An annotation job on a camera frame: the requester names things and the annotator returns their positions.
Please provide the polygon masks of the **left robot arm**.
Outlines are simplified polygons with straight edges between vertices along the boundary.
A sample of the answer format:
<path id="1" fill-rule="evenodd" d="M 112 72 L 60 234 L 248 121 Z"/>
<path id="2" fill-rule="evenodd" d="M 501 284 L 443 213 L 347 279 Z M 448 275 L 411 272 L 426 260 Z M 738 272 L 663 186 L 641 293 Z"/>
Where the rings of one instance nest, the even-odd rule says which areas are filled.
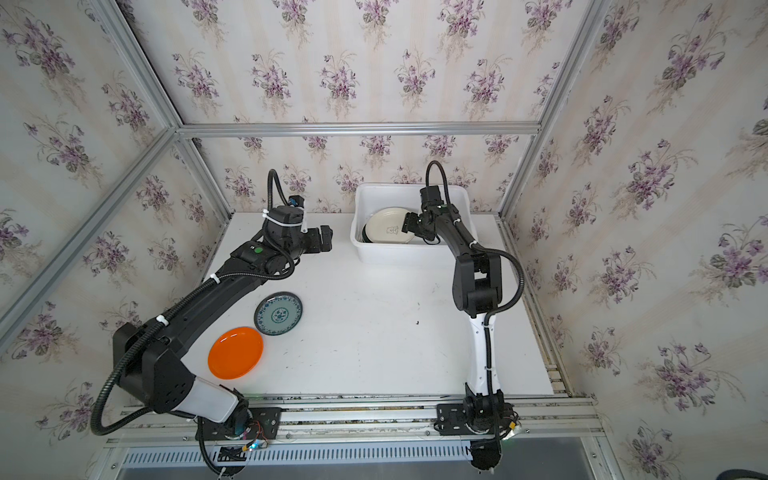
<path id="1" fill-rule="evenodd" d="M 112 434 L 149 413 L 212 423 L 228 437 L 246 432 L 252 416 L 245 397 L 196 376 L 183 358 L 244 296 L 289 278 L 302 255 L 331 250 L 332 229 L 307 227 L 304 206 L 302 196 L 285 195 L 277 171 L 270 170 L 260 230 L 177 303 L 139 327 L 127 323 L 114 333 L 113 370 L 89 420 L 93 434 Z"/>

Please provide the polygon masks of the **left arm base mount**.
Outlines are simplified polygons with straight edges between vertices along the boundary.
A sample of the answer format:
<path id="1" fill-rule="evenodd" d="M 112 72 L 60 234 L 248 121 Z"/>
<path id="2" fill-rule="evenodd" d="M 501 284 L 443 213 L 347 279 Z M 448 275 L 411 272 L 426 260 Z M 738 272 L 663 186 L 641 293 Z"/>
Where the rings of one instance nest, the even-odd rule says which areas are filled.
<path id="1" fill-rule="evenodd" d="M 224 423 L 198 417 L 195 440 L 206 467 L 218 479 L 234 478 L 245 468 L 247 453 L 266 448 L 277 437 L 282 412 L 279 407 L 238 407 Z M 217 451 L 207 448 L 208 442 L 219 440 L 235 441 L 238 445 L 219 447 Z"/>

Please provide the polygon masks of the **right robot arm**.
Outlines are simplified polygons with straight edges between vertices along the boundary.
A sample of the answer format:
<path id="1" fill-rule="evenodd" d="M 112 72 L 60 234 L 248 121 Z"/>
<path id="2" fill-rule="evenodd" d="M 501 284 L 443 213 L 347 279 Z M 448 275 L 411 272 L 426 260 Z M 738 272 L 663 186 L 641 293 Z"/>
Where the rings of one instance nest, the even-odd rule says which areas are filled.
<path id="1" fill-rule="evenodd" d="M 447 174 L 437 160 L 426 167 L 420 211 L 405 215 L 402 231 L 428 244 L 445 244 L 454 257 L 452 298 L 468 316 L 474 342 L 472 376 L 465 386 L 466 412 L 481 417 L 503 410 L 495 320 L 522 298 L 525 280 L 520 261 L 505 250 L 482 245 L 470 232 L 451 200 Z"/>

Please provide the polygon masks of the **teal patterned plate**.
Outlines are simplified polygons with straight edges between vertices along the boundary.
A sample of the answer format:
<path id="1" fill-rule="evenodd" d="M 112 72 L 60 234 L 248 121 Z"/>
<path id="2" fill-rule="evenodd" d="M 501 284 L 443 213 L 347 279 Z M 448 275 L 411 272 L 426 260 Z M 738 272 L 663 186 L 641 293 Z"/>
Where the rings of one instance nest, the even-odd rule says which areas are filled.
<path id="1" fill-rule="evenodd" d="M 302 316 L 303 304 L 296 294 L 276 292 L 257 306 L 254 326 L 263 335 L 280 336 L 294 329 Z"/>

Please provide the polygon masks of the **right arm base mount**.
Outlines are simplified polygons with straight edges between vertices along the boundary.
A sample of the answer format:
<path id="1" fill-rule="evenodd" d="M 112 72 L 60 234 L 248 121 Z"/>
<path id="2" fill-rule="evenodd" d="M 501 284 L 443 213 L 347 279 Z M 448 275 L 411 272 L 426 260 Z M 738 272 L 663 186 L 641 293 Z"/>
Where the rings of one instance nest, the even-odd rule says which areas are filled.
<path id="1" fill-rule="evenodd" d="M 497 396 L 467 396 L 461 403 L 436 407 L 433 428 L 440 436 L 472 436 L 471 465 L 480 471 L 495 469 L 502 459 L 502 443 L 521 431 L 518 413 Z"/>

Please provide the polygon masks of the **cream plate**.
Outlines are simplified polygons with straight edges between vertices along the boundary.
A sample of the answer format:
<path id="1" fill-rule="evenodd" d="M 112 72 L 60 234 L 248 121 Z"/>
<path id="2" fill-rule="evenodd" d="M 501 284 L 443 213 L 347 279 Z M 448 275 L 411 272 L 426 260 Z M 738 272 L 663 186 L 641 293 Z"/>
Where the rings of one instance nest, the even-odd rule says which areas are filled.
<path id="1" fill-rule="evenodd" d="M 408 211 L 401 207 L 389 207 L 377 211 L 366 222 L 367 234 L 376 244 L 410 243 L 415 236 L 401 231 L 404 216 Z"/>

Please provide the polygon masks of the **black plate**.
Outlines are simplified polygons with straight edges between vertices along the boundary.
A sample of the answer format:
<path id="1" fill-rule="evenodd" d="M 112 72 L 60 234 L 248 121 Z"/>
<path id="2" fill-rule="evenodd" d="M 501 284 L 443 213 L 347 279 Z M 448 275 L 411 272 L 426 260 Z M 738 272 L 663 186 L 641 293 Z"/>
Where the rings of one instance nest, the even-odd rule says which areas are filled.
<path id="1" fill-rule="evenodd" d="M 361 237 L 364 243 L 374 243 L 374 241 L 367 234 L 367 224 L 364 225 L 361 230 Z"/>

